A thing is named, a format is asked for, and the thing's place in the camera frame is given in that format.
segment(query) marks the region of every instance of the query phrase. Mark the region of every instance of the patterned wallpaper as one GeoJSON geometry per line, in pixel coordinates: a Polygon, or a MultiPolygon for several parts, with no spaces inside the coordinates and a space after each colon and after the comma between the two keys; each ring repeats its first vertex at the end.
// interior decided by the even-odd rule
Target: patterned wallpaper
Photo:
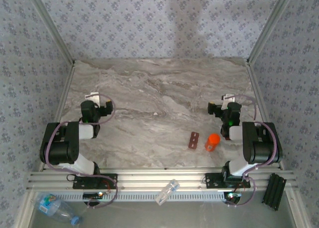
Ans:
{"type": "Polygon", "coordinates": [[[319,227],[319,0],[291,0],[254,64],[285,165],[319,227]]]}
{"type": "Polygon", "coordinates": [[[69,65],[29,0],[0,0],[0,227],[12,227],[69,65]]]}
{"type": "Polygon", "coordinates": [[[43,0],[73,59],[248,57],[276,0],[43,0]]]}

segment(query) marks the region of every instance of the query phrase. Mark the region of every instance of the marble table surface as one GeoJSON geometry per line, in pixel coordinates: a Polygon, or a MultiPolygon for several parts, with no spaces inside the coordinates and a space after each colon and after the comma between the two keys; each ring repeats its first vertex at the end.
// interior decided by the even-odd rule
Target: marble table surface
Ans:
{"type": "MultiPolygon", "coordinates": [[[[221,167],[242,153],[240,141],[221,137],[214,152],[204,144],[222,125],[207,113],[209,101],[221,104],[226,93],[254,97],[243,59],[76,61],[61,121],[78,120],[84,95],[94,91],[117,108],[96,139],[80,141],[81,154],[100,167],[221,167]],[[199,133],[196,150],[188,148],[192,131],[199,133]]],[[[236,101],[243,105],[241,121],[252,121],[252,102],[236,101]]]]}

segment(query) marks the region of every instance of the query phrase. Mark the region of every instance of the bottle cap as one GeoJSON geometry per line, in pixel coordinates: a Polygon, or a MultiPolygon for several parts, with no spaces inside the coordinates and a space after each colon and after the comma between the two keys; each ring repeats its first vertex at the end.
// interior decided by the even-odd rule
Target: bottle cap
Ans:
{"type": "Polygon", "coordinates": [[[79,217],[73,217],[71,219],[71,225],[75,226],[76,224],[79,223],[80,218],[79,217]]]}
{"type": "Polygon", "coordinates": [[[217,145],[220,142],[220,137],[218,134],[213,133],[213,134],[210,134],[208,140],[211,144],[217,145]]]}

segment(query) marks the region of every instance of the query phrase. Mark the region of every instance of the clear plastic bottle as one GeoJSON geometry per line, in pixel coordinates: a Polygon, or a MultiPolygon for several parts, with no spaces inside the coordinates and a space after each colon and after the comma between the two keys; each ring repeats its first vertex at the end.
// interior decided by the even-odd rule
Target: clear plastic bottle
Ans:
{"type": "Polygon", "coordinates": [[[167,201],[167,199],[170,197],[171,194],[176,192],[176,190],[179,188],[179,183],[177,180],[173,179],[171,180],[166,187],[163,188],[163,190],[159,193],[159,195],[155,198],[155,201],[157,204],[162,205],[164,202],[167,201]]]}
{"type": "Polygon", "coordinates": [[[73,209],[66,202],[52,194],[39,194],[34,207],[61,223],[70,223],[75,226],[80,221],[80,217],[74,214],[73,209]]]}

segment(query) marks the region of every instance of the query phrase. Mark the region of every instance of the orange plastic cup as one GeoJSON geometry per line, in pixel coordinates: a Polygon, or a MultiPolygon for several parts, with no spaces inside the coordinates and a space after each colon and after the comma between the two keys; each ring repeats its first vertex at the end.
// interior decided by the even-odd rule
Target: orange plastic cup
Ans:
{"type": "Polygon", "coordinates": [[[207,142],[205,143],[206,151],[208,152],[214,151],[217,145],[219,144],[219,142],[220,142],[220,137],[218,134],[216,133],[210,134],[207,139],[207,142]]]}

